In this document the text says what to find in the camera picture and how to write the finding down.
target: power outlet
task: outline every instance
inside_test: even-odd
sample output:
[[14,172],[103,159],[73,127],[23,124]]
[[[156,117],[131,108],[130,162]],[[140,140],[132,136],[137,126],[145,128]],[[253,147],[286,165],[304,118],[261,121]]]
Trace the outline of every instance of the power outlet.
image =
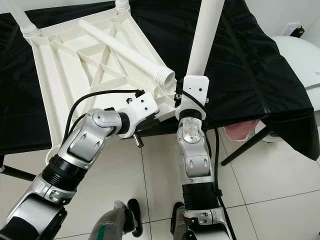
[[282,31],[282,35],[284,36],[290,36],[294,30],[298,27],[301,27],[301,23],[299,21],[297,22],[290,22],[288,25],[285,27],[285,29]]

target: white plastic pipe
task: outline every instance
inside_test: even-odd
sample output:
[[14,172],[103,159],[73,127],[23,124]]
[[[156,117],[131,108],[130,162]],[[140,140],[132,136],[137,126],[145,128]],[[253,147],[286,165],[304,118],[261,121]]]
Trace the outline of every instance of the white plastic pipe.
[[30,21],[26,13],[17,5],[15,0],[3,0],[3,2],[18,23],[24,38],[30,38],[39,33],[36,25]]
[[115,0],[115,8],[118,12],[127,12],[130,10],[129,0]]
[[79,20],[79,26],[90,35],[109,46],[112,50],[129,60],[133,65],[150,74],[160,86],[167,88],[175,81],[175,72],[170,68],[150,61],[139,52],[127,47],[114,37],[110,36],[106,32],[103,32],[99,28],[93,26],[83,19]]
[[224,3],[225,0],[202,0],[187,75],[204,75]]

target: black cloth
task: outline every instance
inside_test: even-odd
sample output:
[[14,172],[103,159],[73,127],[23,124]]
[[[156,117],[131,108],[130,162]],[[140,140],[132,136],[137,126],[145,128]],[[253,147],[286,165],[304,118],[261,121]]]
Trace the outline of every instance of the black cloth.
[[[200,0],[130,2],[132,17],[177,79],[187,71],[200,4]],[[43,28],[113,7],[114,3],[103,2],[32,10],[27,15]],[[9,14],[0,15],[0,39],[0,134],[5,136],[0,152],[48,148],[32,50]],[[244,0],[225,1],[205,75],[210,80],[207,108],[219,126],[263,118],[295,150],[318,158],[319,137],[308,95]],[[30,125],[28,118],[37,124]],[[171,118],[141,135],[175,133],[177,125]]]

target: black rubber joint cover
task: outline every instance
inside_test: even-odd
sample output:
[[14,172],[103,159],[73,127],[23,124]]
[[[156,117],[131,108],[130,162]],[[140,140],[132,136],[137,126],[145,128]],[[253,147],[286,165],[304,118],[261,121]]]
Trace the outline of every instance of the black rubber joint cover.
[[120,118],[121,118],[121,124],[122,127],[120,131],[117,134],[125,134],[126,132],[129,131],[130,128],[130,119],[127,114],[124,112],[119,112]]
[[85,177],[87,171],[67,162],[56,154],[43,170],[42,177],[57,188],[74,191]]
[[194,109],[186,109],[180,112],[180,119],[183,118],[196,118],[196,119],[202,119],[201,112],[194,110]]
[[182,185],[186,210],[219,208],[218,191],[213,182]]

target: white wall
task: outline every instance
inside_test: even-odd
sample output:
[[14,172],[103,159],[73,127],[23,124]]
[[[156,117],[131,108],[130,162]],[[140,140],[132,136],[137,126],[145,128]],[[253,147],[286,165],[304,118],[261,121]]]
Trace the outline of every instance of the white wall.
[[[108,0],[15,0],[24,10],[90,4]],[[320,16],[320,0],[245,0],[261,28],[269,36],[280,35],[288,23],[308,27]],[[0,0],[0,14],[8,10]]]
[[308,27],[320,16],[320,0],[245,0],[263,31],[280,35],[288,23]]
[[302,38],[316,45],[318,48],[320,48],[320,17],[316,21],[314,21],[314,23],[310,26],[309,31],[307,31],[302,36]]

